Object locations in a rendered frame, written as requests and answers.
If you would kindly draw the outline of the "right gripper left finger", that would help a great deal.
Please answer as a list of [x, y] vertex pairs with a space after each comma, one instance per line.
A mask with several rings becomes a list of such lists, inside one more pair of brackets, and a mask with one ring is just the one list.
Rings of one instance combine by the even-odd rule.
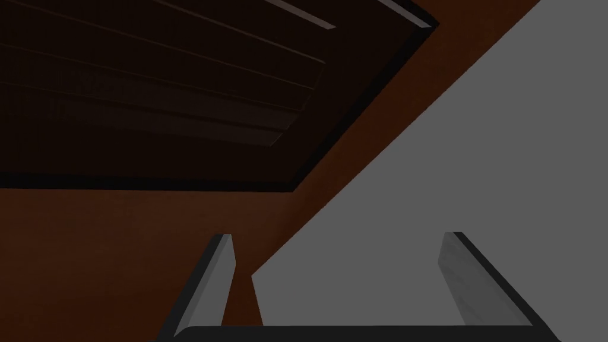
[[159, 338], [176, 338], [191, 327], [221, 325], [235, 268], [232, 236], [213, 236], [161, 326]]

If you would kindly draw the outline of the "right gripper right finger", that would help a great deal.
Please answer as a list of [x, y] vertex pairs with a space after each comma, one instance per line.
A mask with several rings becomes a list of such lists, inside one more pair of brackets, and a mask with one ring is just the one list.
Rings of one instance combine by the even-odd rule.
[[466, 325], [547, 327], [462, 232], [443, 235], [438, 267]]

